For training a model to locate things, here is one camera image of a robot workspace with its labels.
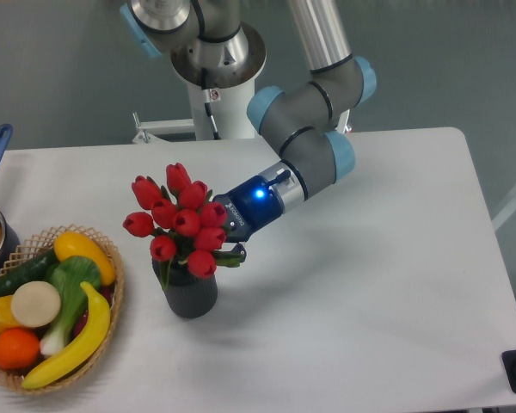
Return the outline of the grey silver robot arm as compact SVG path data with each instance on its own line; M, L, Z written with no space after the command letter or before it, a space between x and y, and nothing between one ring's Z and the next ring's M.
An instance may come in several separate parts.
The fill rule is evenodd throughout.
M377 85L369 62L353 55L334 2L292 1L289 8L310 70L310 81L291 93L255 88L267 53L260 34L241 20L238 1L128 1L120 9L148 56L169 55L192 112L190 120L138 124L140 134L262 137L278 155L273 166L218 197L231 243L247 241L353 169L347 118Z

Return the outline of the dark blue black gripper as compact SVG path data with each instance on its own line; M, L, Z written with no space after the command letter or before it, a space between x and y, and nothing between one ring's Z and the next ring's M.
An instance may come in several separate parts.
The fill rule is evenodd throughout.
M250 237L275 221L283 213L277 194L263 176L253 176L226 194L217 194L212 200L224 206L227 212L228 243L236 243L228 252L228 261L244 263L247 250L244 243Z

